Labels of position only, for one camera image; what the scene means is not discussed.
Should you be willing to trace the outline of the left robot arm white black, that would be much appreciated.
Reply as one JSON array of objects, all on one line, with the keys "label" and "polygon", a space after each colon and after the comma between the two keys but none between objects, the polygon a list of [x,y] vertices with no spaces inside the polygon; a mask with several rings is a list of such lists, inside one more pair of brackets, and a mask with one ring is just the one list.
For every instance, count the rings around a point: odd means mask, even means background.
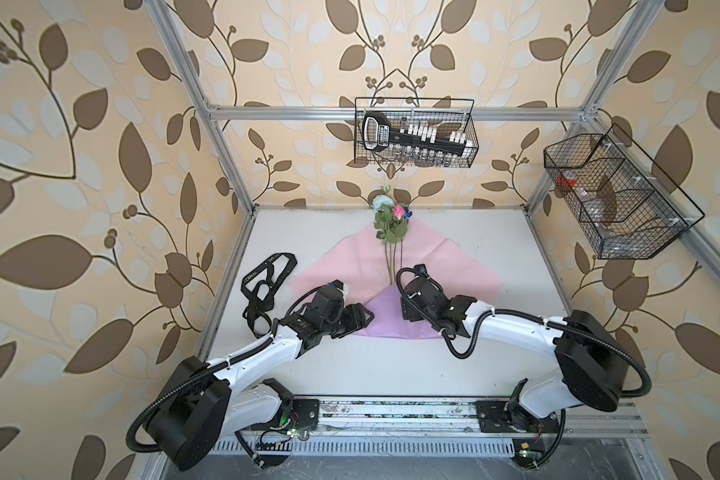
[{"label": "left robot arm white black", "polygon": [[266,463],[244,439],[243,430],[259,426],[293,438],[301,419],[294,395],[270,377],[320,345],[365,329],[373,313],[348,304],[335,280],[313,288],[257,341],[234,353],[203,362],[195,356],[174,370],[156,400],[129,426],[125,443],[134,453],[164,453],[181,471],[193,468],[223,436],[232,434],[259,466]]}]

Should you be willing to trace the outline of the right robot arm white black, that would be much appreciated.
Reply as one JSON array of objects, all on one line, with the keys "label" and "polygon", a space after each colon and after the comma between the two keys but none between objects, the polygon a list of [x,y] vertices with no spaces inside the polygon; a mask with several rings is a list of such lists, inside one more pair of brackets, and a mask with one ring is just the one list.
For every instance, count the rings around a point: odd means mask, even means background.
[{"label": "right robot arm white black", "polygon": [[449,297],[423,264],[398,270],[395,286],[404,319],[428,323],[459,360],[471,357],[479,340],[489,339],[550,361],[548,372],[519,380],[507,400],[477,403],[487,430],[533,432],[548,421],[563,424],[567,410],[578,406],[614,412],[621,399],[644,397],[652,389],[642,362],[585,311],[542,317],[472,296]]}]

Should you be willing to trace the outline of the small magenta fake flower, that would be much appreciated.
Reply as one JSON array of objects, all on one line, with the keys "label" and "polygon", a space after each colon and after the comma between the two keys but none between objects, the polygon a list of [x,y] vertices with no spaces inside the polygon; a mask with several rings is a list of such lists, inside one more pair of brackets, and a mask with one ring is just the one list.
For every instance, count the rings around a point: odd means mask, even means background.
[{"label": "small magenta fake flower", "polygon": [[404,207],[403,205],[395,205],[392,210],[392,226],[391,232],[394,234],[394,242],[398,244],[397,249],[397,261],[399,262],[399,268],[402,267],[402,256],[403,256],[403,241],[408,232],[409,219],[404,218]]}]

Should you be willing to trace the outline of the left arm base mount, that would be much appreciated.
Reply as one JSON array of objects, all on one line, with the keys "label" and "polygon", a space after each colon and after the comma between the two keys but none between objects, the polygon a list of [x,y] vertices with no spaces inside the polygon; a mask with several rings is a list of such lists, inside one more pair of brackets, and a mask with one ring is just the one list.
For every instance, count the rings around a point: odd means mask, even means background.
[{"label": "left arm base mount", "polygon": [[274,417],[267,422],[254,423],[253,431],[311,431],[319,423],[321,402],[316,398],[296,398],[285,400]]}]

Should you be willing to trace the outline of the pink fake rose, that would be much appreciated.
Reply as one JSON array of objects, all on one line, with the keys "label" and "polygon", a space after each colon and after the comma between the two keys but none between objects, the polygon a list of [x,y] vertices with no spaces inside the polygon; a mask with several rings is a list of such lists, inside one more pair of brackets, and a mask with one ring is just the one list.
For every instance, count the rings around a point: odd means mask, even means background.
[{"label": "pink fake rose", "polygon": [[397,261],[398,244],[384,242],[383,245],[389,283],[394,284],[396,273],[399,269],[399,262]]}]

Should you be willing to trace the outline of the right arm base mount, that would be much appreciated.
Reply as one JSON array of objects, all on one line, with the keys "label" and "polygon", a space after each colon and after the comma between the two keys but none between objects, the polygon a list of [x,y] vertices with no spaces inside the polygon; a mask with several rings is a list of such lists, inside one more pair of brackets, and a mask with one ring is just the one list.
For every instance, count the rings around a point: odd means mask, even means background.
[{"label": "right arm base mount", "polygon": [[538,419],[517,405],[507,401],[479,400],[474,403],[479,429],[482,433],[556,434],[560,423],[556,415]]}]

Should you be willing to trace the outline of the pale green fake flower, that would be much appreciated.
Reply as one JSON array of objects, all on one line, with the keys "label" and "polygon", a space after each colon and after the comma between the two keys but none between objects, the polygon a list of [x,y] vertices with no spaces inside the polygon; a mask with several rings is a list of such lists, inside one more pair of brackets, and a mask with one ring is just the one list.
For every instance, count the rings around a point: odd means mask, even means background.
[{"label": "pale green fake flower", "polygon": [[391,232],[392,210],[396,205],[395,201],[387,195],[389,189],[383,190],[372,201],[374,210],[374,228],[376,230],[376,238],[381,241],[384,251],[384,242],[393,243],[394,234]]}]

